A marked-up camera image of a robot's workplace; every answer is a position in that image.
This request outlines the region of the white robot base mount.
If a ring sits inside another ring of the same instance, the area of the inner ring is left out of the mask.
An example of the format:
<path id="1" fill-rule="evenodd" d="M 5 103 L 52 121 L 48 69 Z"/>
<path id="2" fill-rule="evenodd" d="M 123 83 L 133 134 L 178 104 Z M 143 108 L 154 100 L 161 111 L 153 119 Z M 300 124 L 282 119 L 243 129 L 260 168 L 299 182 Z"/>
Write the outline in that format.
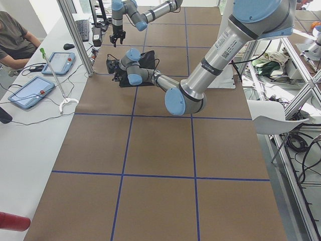
<path id="1" fill-rule="evenodd" d="M 228 17 L 233 12 L 233 0 L 220 1 L 219 4 L 220 13 L 222 15 L 222 20 L 219 28 L 218 38 L 223 34 L 228 26 Z M 215 78 L 215 80 L 209 85 L 209 88 L 235 88 L 235 82 L 233 78 L 233 68 L 228 65 L 225 67 L 223 72 Z"/>

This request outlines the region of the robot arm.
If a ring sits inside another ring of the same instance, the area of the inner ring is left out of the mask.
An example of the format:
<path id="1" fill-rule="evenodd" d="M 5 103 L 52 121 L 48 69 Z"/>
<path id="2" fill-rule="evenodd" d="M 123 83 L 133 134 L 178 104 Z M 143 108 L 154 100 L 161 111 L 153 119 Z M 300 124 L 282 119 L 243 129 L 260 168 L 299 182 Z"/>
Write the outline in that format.
<path id="1" fill-rule="evenodd" d="M 296 1 L 233 1 L 228 25 L 191 75 L 177 82 L 155 69 L 140 66 L 141 53 L 129 49 L 120 60 L 107 60 L 107 70 L 126 72 L 129 85 L 150 83 L 165 94 L 172 115 L 198 113 L 206 105 L 205 90 L 249 41 L 276 39 L 293 33 Z"/>
<path id="2" fill-rule="evenodd" d="M 120 44 L 126 36 L 126 31 L 123 30 L 123 16 L 127 15 L 133 25 L 141 32 L 147 28 L 148 23 L 155 21 L 156 19 L 162 17 L 163 15 L 175 12 L 178 10 L 183 1 L 173 0 L 165 1 L 164 3 L 155 6 L 144 13 L 138 11 L 138 6 L 136 1 L 112 1 L 112 29 L 113 34 L 110 35 L 110 42 L 116 47 L 117 40 L 120 40 Z"/>

